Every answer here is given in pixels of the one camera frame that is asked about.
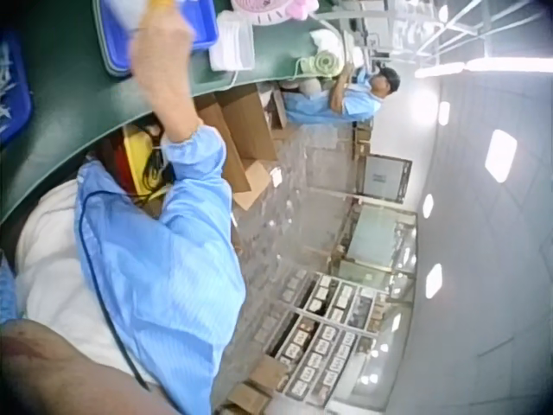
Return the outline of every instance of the desk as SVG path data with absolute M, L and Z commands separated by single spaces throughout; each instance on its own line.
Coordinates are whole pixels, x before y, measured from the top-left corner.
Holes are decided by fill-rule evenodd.
M 218 11 L 228 0 L 215 0 Z M 313 20 L 254 28 L 256 68 L 237 85 L 291 77 L 296 60 L 316 53 Z M 90 0 L 41 0 L 17 29 L 35 110 L 29 125 L 0 156 L 0 223 L 68 160 L 106 133 L 151 108 L 132 79 L 112 78 L 104 69 Z M 214 73 L 206 51 L 191 58 L 194 95 L 224 89 L 231 73 Z

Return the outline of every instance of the green tape roll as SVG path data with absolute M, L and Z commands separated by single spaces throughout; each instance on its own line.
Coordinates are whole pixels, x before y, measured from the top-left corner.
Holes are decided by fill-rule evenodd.
M 323 50 L 310 58 L 302 59 L 300 62 L 304 73 L 314 76 L 333 77 L 340 73 L 341 64 L 338 56 Z

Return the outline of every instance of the worker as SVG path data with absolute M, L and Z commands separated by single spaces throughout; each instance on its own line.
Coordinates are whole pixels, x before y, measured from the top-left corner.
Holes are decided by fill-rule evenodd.
M 364 82 L 350 84 L 353 65 L 346 64 L 330 91 L 313 95 L 284 93 L 288 120 L 296 124 L 339 124 L 366 121 L 374 117 L 382 100 L 399 89 L 400 78 L 390 67 Z
M 130 48 L 175 171 L 159 220 L 91 160 L 29 216 L 15 280 L 2 260 L 0 399 L 7 393 L 10 402 L 0 407 L 24 407 L 8 413 L 212 413 L 245 282 L 221 178 L 226 147 L 199 120 L 188 84 L 193 38 L 165 1 L 146 14 Z

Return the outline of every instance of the ceiling light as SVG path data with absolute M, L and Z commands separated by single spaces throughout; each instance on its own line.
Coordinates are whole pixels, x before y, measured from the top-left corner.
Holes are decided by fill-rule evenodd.
M 426 277 L 426 298 L 432 298 L 442 287 L 442 266 L 434 265 Z
M 465 69 L 465 62 L 444 63 L 434 67 L 421 67 L 415 71 L 415 78 L 432 78 L 435 76 L 453 75 L 461 73 Z
M 451 109 L 451 105 L 447 101 L 442 101 L 440 103 L 440 109 L 438 110 L 438 123 L 440 123 L 441 126 L 446 126 L 449 124 L 449 110 Z
M 404 264 L 407 264 L 407 261 L 409 261 L 409 256 L 410 255 L 411 255 L 411 249 L 410 248 L 405 248 Z
M 391 323 L 391 332 L 394 333 L 399 329 L 399 323 L 401 322 L 401 314 L 394 317 L 394 321 Z
M 423 203 L 423 216 L 424 219 L 428 219 L 434 208 L 434 197 L 432 195 L 426 195 Z
M 438 10 L 438 19 L 445 23 L 449 20 L 449 7 L 445 4 Z
M 469 61 L 467 70 L 553 73 L 553 58 L 479 58 Z
M 486 169 L 499 183 L 507 180 L 516 152 L 517 140 L 502 130 L 493 132 L 486 157 Z

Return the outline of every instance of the tiled floor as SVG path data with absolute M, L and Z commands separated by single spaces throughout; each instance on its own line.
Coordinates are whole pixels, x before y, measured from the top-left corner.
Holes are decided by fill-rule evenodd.
M 319 250 L 332 247 L 346 203 L 308 187 L 341 190 L 352 187 L 349 137 L 347 131 L 333 131 L 323 139 L 316 128 L 304 127 L 286 142 L 276 142 L 279 160 L 265 163 L 265 167 L 268 171 L 280 167 L 282 184 L 277 188 L 270 184 L 249 211 L 234 209 L 244 249 L 240 264 L 247 298 L 213 387 L 214 407 L 224 401 L 234 384 L 247 378 L 264 352 L 264 345 L 254 336 L 292 264 L 302 263 L 317 271 L 326 267 L 323 256 L 308 255 L 303 247 Z

